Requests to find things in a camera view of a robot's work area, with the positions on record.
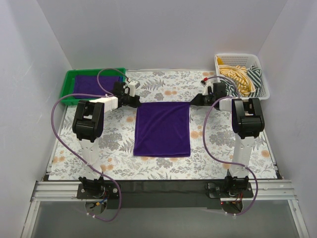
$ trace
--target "purple cloth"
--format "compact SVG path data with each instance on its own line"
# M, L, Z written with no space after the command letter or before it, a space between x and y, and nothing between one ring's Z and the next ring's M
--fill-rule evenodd
M99 76L100 84L107 91L113 90L114 82L121 81L120 76ZM105 95L97 82L97 76L76 75L73 93L86 93L93 95ZM75 96L76 99L87 98L85 96Z
M133 155L188 157L189 103L142 103L137 110Z

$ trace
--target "white arm segment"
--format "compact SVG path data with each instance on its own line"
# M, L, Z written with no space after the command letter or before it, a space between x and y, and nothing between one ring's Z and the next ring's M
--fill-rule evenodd
M241 137L238 134L235 135L236 141L234 145L232 162L248 166L255 138L253 136L248 136L244 139L241 139ZM247 171L244 167L239 165L231 165L229 168L229 172L233 178L244 178L249 174L249 171Z
M232 111L232 98L225 98L220 100L219 102L219 110L225 111L225 112L231 112Z
M135 90L140 86L140 82L139 81L131 81L130 83L128 83L128 87L130 88L130 93L129 95L131 97L135 96Z
M91 100L93 103L104 103L105 111L112 111L118 108L118 98L117 97L109 97L109 98L98 98L95 100ZM96 138L94 142L90 140L79 140L80 146L83 149L83 158L88 162L89 165L94 167L96 170L101 172L101 161L99 158L99 138ZM99 174L92 171L88 166L84 166L84 174L83 177L87 179L98 179L100 177Z
M99 159L99 138L96 138L94 143L85 139L79 140L79 143L83 150L83 158L88 162L89 165L101 172L101 161ZM82 177L86 177L87 179L97 179L99 176L99 174L92 171L88 166L84 166L84 173Z

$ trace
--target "plastic basket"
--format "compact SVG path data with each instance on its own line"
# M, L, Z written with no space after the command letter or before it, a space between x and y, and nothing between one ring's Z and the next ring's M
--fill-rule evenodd
M219 73L217 57L221 58L222 62L229 66L244 66L246 68L250 68L251 66L256 66L262 69L260 61L257 56L251 54L232 54L232 53L224 53L224 54L216 54L214 56L214 64L216 66L216 75L221 75ZM258 98L260 100L265 100L269 98L269 91L267 86L267 81L262 69L262 82L261 82L261 89L259 91Z
M116 69L118 69L119 71L125 74L125 68L116 68ZM64 84L60 93L60 98L65 95L73 93L76 75L97 76L100 70L101 69L75 69L75 70L68 71L65 76ZM100 76L122 76L122 74L115 70L109 69L109 70L105 70L101 72ZM81 99L69 97L69 98L63 99L61 102L67 106L73 106L73 105L77 105L80 100Z

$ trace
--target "floral tablecloth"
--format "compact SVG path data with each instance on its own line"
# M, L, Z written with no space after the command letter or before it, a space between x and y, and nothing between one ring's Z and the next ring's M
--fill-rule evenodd
M127 71L131 80L141 86L137 95L141 102L191 101L203 90L202 78L214 72L203 71ZM191 156L185 158L151 158L133 156L136 110L123 107L105 114L104 132L99 147L102 170L113 179L222 179L228 165L214 161L206 153L202 130L208 107L190 108ZM68 107L61 130L61 138L81 154L79 142L72 132L76 107ZM231 115L213 111L207 130L207 145L211 153L221 160L233 158L234 133ZM263 133L256 139L250 159L250 168L259 179L274 179L276 173ZM83 163L57 145L49 180L78 180Z

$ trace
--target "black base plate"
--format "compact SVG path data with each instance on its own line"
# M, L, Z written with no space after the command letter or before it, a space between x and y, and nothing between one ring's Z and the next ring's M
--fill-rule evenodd
M209 191L209 198L235 198L236 196L230 196L224 188L224 180L218 180L207 183L208 191ZM248 183L247 190L242 191L242 195L245 198L252 198L253 191L251 188L251 184Z
M106 183L105 186L106 186L106 190L108 191L107 193L109 195L109 198L108 198L109 200L110 199L119 199L118 191L116 193L113 192L114 188L117 189L114 183L109 182L109 183ZM77 198L78 199L96 199L96 198L98 198L98 196L96 196L95 194L91 194L87 189L83 190L83 184L81 183L78 185Z

